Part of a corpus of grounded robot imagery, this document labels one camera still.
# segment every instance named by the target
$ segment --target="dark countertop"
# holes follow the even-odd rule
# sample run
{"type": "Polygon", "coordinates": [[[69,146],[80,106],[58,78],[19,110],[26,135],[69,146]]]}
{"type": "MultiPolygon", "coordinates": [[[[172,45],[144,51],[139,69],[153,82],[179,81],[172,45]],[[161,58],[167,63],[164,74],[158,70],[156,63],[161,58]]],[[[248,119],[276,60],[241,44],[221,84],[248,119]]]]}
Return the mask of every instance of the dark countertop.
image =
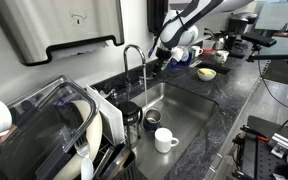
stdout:
{"type": "MultiPolygon", "coordinates": [[[[259,77],[257,63],[248,63],[245,58],[229,57],[224,66],[231,68],[231,71],[226,75],[217,74],[209,82],[201,81],[196,72],[197,68],[189,67],[166,69],[158,78],[148,81],[148,88],[159,82],[167,82],[219,104],[219,109],[191,142],[165,179],[203,179],[205,176],[259,77]]],[[[200,56],[198,59],[203,62],[214,61],[211,55],[200,56]]],[[[97,89],[114,87],[107,82],[100,84],[102,85],[95,87],[97,89]]]]}

